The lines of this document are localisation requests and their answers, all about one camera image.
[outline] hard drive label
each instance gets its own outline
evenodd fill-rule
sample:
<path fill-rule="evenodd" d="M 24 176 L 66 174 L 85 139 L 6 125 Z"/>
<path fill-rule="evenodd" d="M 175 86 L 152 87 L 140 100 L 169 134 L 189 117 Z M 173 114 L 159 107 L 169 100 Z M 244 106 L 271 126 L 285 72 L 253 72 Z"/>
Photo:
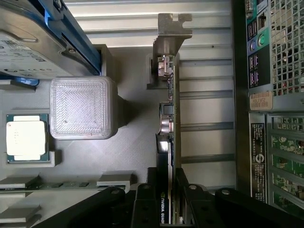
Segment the hard drive label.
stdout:
<path fill-rule="evenodd" d="M 3 33 L 0 33 L 0 71 L 7 75 L 37 79 L 72 76 L 38 52 Z"/>

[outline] sticker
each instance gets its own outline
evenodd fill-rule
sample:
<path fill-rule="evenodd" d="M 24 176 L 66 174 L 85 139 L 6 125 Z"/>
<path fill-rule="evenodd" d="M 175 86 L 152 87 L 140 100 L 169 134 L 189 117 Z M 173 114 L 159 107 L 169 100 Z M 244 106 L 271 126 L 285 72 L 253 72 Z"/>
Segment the sticker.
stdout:
<path fill-rule="evenodd" d="M 40 121 L 39 115 L 16 115 L 14 121 Z"/>
<path fill-rule="evenodd" d="M 251 124 L 251 197 L 266 203 L 265 124 Z"/>
<path fill-rule="evenodd" d="M 52 79 L 72 76 L 40 53 L 0 33 L 0 71 L 12 76 Z"/>
<path fill-rule="evenodd" d="M 272 105 L 272 92 L 267 91 L 250 95 L 251 110 L 270 110 Z"/>
<path fill-rule="evenodd" d="M 259 14 L 267 6 L 268 6 L 267 0 L 262 0 L 262 1 L 258 0 L 257 6 L 256 6 L 257 14 Z"/>

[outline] power supply label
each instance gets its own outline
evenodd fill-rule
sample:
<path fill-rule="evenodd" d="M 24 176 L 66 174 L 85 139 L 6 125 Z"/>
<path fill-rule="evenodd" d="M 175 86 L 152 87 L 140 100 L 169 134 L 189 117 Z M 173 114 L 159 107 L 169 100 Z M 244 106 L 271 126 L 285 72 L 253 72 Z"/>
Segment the power supply label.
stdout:
<path fill-rule="evenodd" d="M 251 196 L 266 203 L 265 124 L 251 124 Z"/>

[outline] connector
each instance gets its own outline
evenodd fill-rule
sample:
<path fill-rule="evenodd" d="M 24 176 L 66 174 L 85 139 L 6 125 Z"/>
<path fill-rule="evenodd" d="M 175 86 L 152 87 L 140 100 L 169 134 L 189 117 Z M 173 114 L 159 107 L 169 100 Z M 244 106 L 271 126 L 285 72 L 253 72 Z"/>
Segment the connector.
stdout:
<path fill-rule="evenodd" d="M 252 25 L 253 25 L 253 35 L 255 36 L 256 34 L 257 34 L 257 23 L 256 23 L 257 21 L 254 21 L 253 23 L 252 23 Z"/>
<path fill-rule="evenodd" d="M 253 86 L 255 84 L 255 73 L 250 73 L 250 86 Z"/>
<path fill-rule="evenodd" d="M 257 58 L 257 54 L 254 55 L 254 66 L 257 67 L 258 65 L 258 58 Z"/>
<path fill-rule="evenodd" d="M 255 40 L 252 40 L 250 43 L 250 51 L 254 51 L 257 47 L 257 43 Z"/>
<path fill-rule="evenodd" d="M 262 14 L 257 18 L 257 20 L 258 20 L 258 30 L 260 30 L 260 29 L 262 29 L 263 27 L 265 27 L 265 25 L 266 25 L 266 19 L 267 19 L 267 17 L 266 17 L 266 15 L 265 15 L 265 13 L 262 13 Z"/>
<path fill-rule="evenodd" d="M 253 27 L 252 27 L 252 25 L 248 25 L 247 32 L 248 32 L 248 38 L 249 39 L 252 38 L 252 36 L 253 36 Z"/>
<path fill-rule="evenodd" d="M 253 69 L 255 67 L 254 56 L 249 57 L 249 69 Z"/>
<path fill-rule="evenodd" d="M 257 45 L 262 46 L 265 43 L 265 35 L 261 34 L 257 39 Z"/>
<path fill-rule="evenodd" d="M 256 71 L 255 72 L 255 84 L 257 84 L 258 83 L 258 72 Z"/>

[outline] circuit board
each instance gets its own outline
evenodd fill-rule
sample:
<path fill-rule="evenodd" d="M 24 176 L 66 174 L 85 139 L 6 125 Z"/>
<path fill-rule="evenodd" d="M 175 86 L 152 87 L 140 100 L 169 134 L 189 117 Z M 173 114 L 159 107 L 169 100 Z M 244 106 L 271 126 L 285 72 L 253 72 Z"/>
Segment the circuit board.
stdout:
<path fill-rule="evenodd" d="M 284 197 L 280 196 L 277 193 L 274 193 L 274 203 L 281 207 L 286 212 L 297 216 L 301 219 L 304 219 L 304 210 L 302 210 L 297 205 L 293 204 L 292 202 L 288 201 Z"/>
<path fill-rule="evenodd" d="M 272 136 L 272 147 L 282 151 L 304 155 L 304 141 L 301 140 Z"/>
<path fill-rule="evenodd" d="M 291 161 L 289 159 L 281 158 L 272 155 L 273 166 L 283 169 L 289 173 L 293 173 L 299 177 L 304 177 L 304 164 Z"/>
<path fill-rule="evenodd" d="M 172 182 L 174 165 L 174 56 L 161 56 L 158 60 L 158 78 L 167 82 L 168 100 L 160 103 L 161 127 L 157 139 L 165 139 L 166 146 L 158 150 L 157 167 L 162 169 L 163 182 L 161 188 L 160 223 L 171 223 L 172 216 Z"/>
<path fill-rule="evenodd" d="M 273 174 L 274 184 L 281 189 L 293 194 L 297 198 L 304 200 L 304 187 L 300 184 L 294 183 L 286 178 L 283 178 L 279 175 Z"/>

